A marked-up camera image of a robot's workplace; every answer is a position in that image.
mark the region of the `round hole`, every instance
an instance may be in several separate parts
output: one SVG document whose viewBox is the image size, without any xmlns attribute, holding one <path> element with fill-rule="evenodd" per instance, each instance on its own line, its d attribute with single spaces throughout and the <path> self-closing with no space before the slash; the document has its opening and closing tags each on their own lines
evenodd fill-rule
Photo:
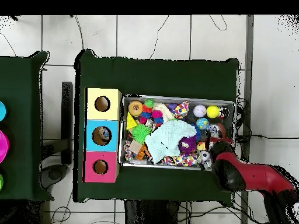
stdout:
<svg viewBox="0 0 299 224">
<path fill-rule="evenodd" d="M 97 111 L 108 111 L 110 108 L 110 101 L 106 96 L 100 96 L 98 98 L 96 98 L 95 101 L 95 108 L 97 109 Z"/>
<path fill-rule="evenodd" d="M 104 160 L 97 160 L 93 164 L 93 171 L 97 174 L 105 174 L 108 171 L 108 164 Z"/>
<path fill-rule="evenodd" d="M 92 132 L 92 140 L 97 145 L 105 146 L 110 142 L 111 139 L 112 133 L 105 126 L 96 127 Z"/>
</svg>

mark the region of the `green table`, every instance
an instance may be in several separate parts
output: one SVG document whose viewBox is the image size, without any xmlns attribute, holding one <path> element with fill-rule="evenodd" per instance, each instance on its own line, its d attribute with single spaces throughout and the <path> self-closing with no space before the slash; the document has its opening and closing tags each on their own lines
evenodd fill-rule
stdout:
<svg viewBox="0 0 299 224">
<path fill-rule="evenodd" d="M 231 206 L 231 193 L 218 189 L 210 171 L 121 166 L 115 183 L 83 183 L 84 88 L 235 102 L 238 67 L 237 59 L 216 62 L 98 58 L 92 50 L 82 50 L 75 60 L 74 200 L 220 201 Z"/>
<path fill-rule="evenodd" d="M 47 52 L 28 58 L 0 57 L 0 101 L 7 116 L 0 130 L 9 138 L 10 150 L 0 164 L 4 187 L 0 199 L 50 200 L 40 185 L 42 154 L 40 69 Z"/>
</svg>

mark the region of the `towel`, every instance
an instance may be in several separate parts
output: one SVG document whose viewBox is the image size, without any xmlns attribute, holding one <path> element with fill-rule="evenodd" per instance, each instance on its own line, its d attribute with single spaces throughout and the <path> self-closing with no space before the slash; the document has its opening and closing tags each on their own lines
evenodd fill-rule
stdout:
<svg viewBox="0 0 299 224">
<path fill-rule="evenodd" d="M 145 143 L 153 163 L 157 164 L 164 156 L 178 156 L 180 154 L 179 141 L 183 137 L 189 138 L 194 135 L 196 135 L 194 126 L 182 120 L 168 121 L 147 135 Z"/>
<path fill-rule="evenodd" d="M 155 103 L 152 110 L 153 111 L 154 110 L 159 110 L 159 111 L 162 112 L 163 122 L 164 123 L 166 123 L 168 120 L 174 120 L 175 119 L 175 116 L 173 116 L 173 114 L 171 113 L 171 111 L 169 111 L 167 106 L 162 104 L 162 103 Z"/>
</svg>

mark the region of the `yellow box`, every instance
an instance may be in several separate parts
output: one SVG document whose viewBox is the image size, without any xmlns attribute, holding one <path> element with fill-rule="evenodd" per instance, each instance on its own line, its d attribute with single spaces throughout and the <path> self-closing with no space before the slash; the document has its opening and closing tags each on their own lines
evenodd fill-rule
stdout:
<svg viewBox="0 0 299 224">
<path fill-rule="evenodd" d="M 117 89 L 87 88 L 87 119 L 119 120 L 120 100 L 121 93 Z"/>
</svg>

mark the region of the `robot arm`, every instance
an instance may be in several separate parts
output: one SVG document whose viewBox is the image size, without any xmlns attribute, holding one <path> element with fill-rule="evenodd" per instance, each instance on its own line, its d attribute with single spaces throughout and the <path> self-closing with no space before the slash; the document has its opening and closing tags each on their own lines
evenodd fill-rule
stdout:
<svg viewBox="0 0 299 224">
<path fill-rule="evenodd" d="M 210 149 L 212 172 L 226 191 L 258 191 L 270 224 L 299 224 L 293 206 L 299 202 L 292 183 L 273 166 L 242 163 L 228 142 L 216 142 Z"/>
</svg>

